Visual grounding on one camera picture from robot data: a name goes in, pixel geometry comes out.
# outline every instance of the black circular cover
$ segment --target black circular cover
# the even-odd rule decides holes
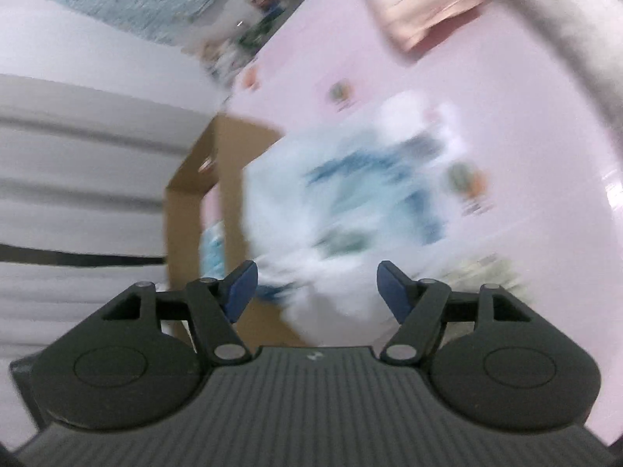
[[[431,380],[468,418],[525,431],[585,420],[600,385],[597,365],[570,339],[521,322],[488,323],[443,346]]]
[[[37,404],[90,430],[138,427],[178,410],[197,389],[201,368],[192,348],[160,331],[154,292],[141,290],[140,318],[126,319],[119,297],[113,318],[99,311],[46,348],[32,368]]]

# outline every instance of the black stripe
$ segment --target black stripe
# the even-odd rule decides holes
[[[164,265],[162,256],[81,255],[0,244],[0,262],[68,267],[138,267]]]
[[[16,179],[0,178],[2,198],[14,198],[36,203],[70,205],[77,209],[117,210],[125,212],[162,212],[163,203],[153,198],[110,195],[95,191],[72,191],[46,184],[32,184]]]
[[[173,144],[165,144],[164,142],[155,142],[153,140],[137,139],[126,135],[117,135],[116,133],[108,133],[101,130],[85,129],[76,126],[76,123],[63,121],[62,123],[51,121],[38,121],[36,117],[45,118],[37,112],[23,113],[20,112],[19,117],[0,116],[0,123],[19,126],[22,131],[30,131],[36,133],[45,133],[47,135],[63,135],[73,139],[88,140],[90,142],[101,142],[109,146],[129,147],[131,149],[139,149],[145,152],[155,152],[167,156],[179,156],[183,158],[188,153],[188,149]]]

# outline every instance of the logo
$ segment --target logo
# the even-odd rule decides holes
[[[315,351],[310,355],[307,355],[307,358],[313,362],[317,362],[318,360],[322,360],[325,355],[323,355],[320,351]]]

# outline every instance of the white wall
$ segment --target white wall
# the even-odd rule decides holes
[[[213,113],[222,94],[198,62],[47,0],[0,0],[0,73]]]

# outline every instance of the white curtain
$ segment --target white curtain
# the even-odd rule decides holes
[[[0,244],[163,256],[163,190],[208,120],[0,75]],[[24,265],[8,263],[12,254],[0,245],[0,442],[9,449],[35,432],[9,377],[11,360],[44,348],[132,283],[166,280],[162,265]]]

